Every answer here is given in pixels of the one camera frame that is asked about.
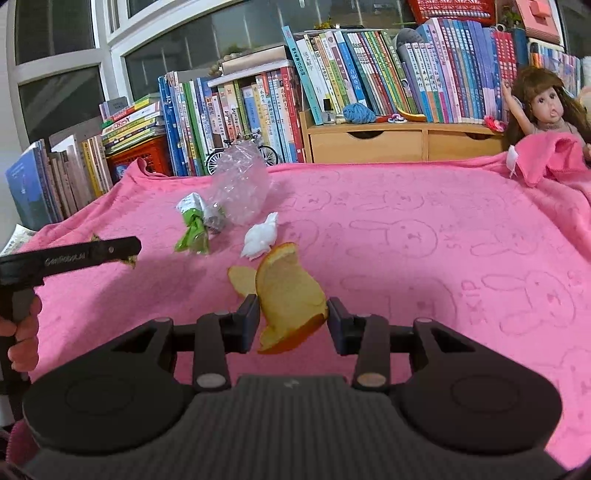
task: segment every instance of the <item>window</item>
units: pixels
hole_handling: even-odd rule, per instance
[[[100,116],[105,101],[98,67],[36,80],[18,91],[29,142]]]
[[[589,19],[591,8],[582,0],[563,0],[558,2],[562,16],[564,34],[569,53],[580,59],[591,56]]]
[[[95,47],[90,0],[18,0],[16,64]]]
[[[149,7],[157,0],[128,0],[127,5],[129,9],[129,16],[133,17],[136,13],[141,12],[144,8]]]
[[[414,23],[405,0],[383,4],[372,0],[248,0],[192,20],[128,54],[125,63],[133,98],[157,92],[158,77],[166,72],[209,69],[237,48],[282,41],[282,25],[297,32],[328,18],[332,23],[368,28]]]

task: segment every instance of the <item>bookshelf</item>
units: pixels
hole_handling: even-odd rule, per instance
[[[306,162],[408,163],[465,160],[502,152],[501,135],[475,124],[315,125],[300,114]]]

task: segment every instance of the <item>plastic bag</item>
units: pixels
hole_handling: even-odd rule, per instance
[[[231,145],[217,161],[210,202],[219,205],[230,222],[248,225],[261,213],[271,179],[253,142]]]

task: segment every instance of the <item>finger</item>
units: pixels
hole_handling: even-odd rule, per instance
[[[28,338],[8,349],[8,359],[11,362],[26,361],[37,354],[39,340],[37,337]]]
[[[23,360],[20,362],[14,362],[12,364],[12,369],[14,371],[17,371],[20,373],[32,372],[33,370],[35,370],[38,363],[39,363],[39,355],[35,355],[35,356],[32,356],[31,358],[28,358],[26,360]]]
[[[31,315],[37,316],[41,313],[42,309],[43,303],[41,302],[41,299],[37,295],[35,295],[33,301],[31,302],[31,308],[29,309],[29,312],[31,313]]]
[[[0,317],[0,337],[11,337],[16,331],[17,326],[14,323]]]
[[[17,342],[22,342],[28,338],[33,338],[39,333],[39,320],[35,316],[28,316],[17,325],[15,337]]]

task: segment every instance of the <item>toy bicycle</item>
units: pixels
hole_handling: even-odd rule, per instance
[[[258,130],[254,131],[251,134],[238,135],[238,137],[234,141],[224,140],[224,143],[228,147],[230,145],[236,145],[236,144],[243,143],[243,142],[254,143],[258,147],[259,152],[261,152],[261,155],[262,155],[263,159],[265,160],[265,164],[268,167],[271,167],[273,165],[277,165],[279,163],[279,155],[277,155],[277,152],[273,148],[269,147],[268,145],[264,145],[262,143],[262,135],[261,135],[261,132],[259,132]],[[220,159],[220,157],[222,156],[222,153],[224,152],[224,150],[225,150],[225,148],[216,148],[207,157],[207,160],[205,161],[205,168],[206,168],[207,173],[209,175],[213,175],[216,172],[217,162]]]

